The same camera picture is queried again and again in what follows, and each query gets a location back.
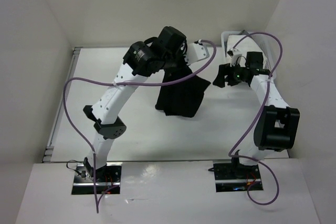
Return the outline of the black skirt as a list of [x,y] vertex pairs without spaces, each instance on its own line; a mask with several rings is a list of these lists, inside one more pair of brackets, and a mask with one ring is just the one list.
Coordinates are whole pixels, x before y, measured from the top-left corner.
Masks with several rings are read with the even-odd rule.
[[210,82],[199,76],[160,88],[155,108],[166,116],[192,118],[200,108]]

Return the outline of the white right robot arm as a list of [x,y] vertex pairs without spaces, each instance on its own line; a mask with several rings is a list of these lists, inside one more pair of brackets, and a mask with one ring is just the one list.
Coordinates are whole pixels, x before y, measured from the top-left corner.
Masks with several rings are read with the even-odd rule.
[[300,119],[300,112],[290,107],[277,90],[271,71],[264,67],[262,52],[249,51],[244,56],[238,49],[228,51],[229,63],[219,66],[213,85],[223,88],[242,82],[256,93],[261,104],[250,129],[252,143],[242,150],[234,149],[230,173],[242,178],[268,155],[293,147]]

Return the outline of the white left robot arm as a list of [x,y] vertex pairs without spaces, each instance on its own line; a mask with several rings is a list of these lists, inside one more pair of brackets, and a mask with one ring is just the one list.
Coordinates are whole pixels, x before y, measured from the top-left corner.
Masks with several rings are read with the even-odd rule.
[[97,103],[84,107],[85,115],[94,122],[96,130],[94,151],[83,162],[91,181],[103,179],[111,146],[127,129],[118,115],[137,89],[137,83],[145,83],[150,75],[161,69],[184,66],[186,49],[186,36],[172,26],[165,26],[158,37],[133,43],[123,57],[115,84]]

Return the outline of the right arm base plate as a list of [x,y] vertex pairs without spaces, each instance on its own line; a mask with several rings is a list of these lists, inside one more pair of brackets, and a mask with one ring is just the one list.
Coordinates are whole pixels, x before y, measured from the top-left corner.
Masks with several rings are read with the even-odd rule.
[[234,161],[214,161],[208,169],[213,173],[217,193],[263,190],[258,165],[242,166]]

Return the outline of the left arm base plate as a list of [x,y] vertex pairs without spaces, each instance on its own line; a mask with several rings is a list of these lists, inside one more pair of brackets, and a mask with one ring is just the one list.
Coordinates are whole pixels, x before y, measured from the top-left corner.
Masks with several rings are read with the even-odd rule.
[[[93,195],[93,177],[86,171],[84,164],[76,160],[66,163],[66,168],[73,171],[72,195]],[[97,175],[97,194],[107,191],[107,194],[119,194],[121,184],[121,163],[108,163],[105,173]]]

